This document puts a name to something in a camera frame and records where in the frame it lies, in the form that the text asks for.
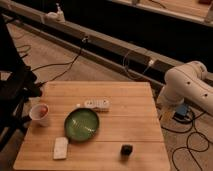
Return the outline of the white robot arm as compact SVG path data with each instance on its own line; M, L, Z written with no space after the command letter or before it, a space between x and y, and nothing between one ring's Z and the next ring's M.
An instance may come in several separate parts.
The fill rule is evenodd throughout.
M207 68L200 61L191 61L169 69L164 76L157 102L163 106L178 106L188 99L213 115L213 87L204 82Z

